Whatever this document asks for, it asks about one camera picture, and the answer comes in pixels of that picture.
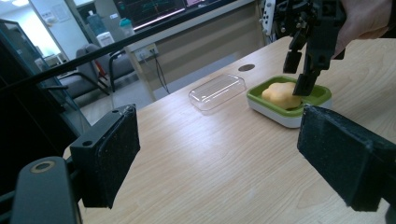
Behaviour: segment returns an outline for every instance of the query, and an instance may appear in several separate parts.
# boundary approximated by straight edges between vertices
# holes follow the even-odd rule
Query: floor
[[[206,67],[187,74],[176,81],[168,83],[168,90],[170,92],[177,91],[180,88],[183,88],[190,83],[219,70],[221,67],[226,66],[229,63],[233,63],[234,61],[236,61],[235,57],[233,55],[229,55]],[[75,102],[79,106],[82,114],[91,125],[114,108],[128,104],[135,104],[137,110],[139,110],[153,103],[149,97],[148,91],[145,89],[143,83],[138,79],[137,75],[131,74],[119,78],[116,80],[115,84],[116,91],[114,93],[110,92],[109,96],[98,90],[75,99]],[[153,93],[157,100],[168,94],[163,88],[155,90]]]

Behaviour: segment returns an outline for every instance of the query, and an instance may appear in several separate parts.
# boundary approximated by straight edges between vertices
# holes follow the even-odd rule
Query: power outlet
[[[136,58],[139,62],[142,62],[143,60],[146,60],[147,58],[152,57],[157,54],[158,54],[158,49],[154,43],[149,44],[141,49],[137,49],[134,51],[134,55],[136,56]]]

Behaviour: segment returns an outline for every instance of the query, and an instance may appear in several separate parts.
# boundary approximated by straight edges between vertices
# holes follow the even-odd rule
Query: light wood tabletop
[[[247,92],[202,113],[189,92],[231,74],[247,90],[283,75],[282,38],[137,112],[141,150],[113,208],[84,208],[84,223],[385,223],[355,212],[297,149],[299,129],[248,106]],[[396,143],[396,40],[356,40],[316,84],[332,110]],[[298,72],[302,72],[301,61]],[[238,71],[245,64],[252,70]],[[298,75],[287,75],[297,78]]]

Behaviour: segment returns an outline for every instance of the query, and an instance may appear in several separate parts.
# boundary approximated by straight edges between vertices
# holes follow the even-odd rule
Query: bottle
[[[88,13],[90,13],[90,16],[87,17],[87,21],[95,36],[99,36],[100,34],[107,32],[100,16],[98,14],[93,14],[92,11],[89,11]]]
[[[120,20],[120,28],[124,32],[125,36],[134,35],[134,27],[132,26],[132,22],[126,18]]]

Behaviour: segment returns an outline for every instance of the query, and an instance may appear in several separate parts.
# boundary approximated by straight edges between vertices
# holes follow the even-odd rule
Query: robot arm
[[[300,50],[306,44],[304,71],[294,95],[309,95],[321,70],[330,67],[338,32],[346,20],[341,0],[284,0],[276,5],[276,34],[292,36],[283,67],[284,73],[295,74],[300,63]],[[344,52],[335,59],[342,59]]]

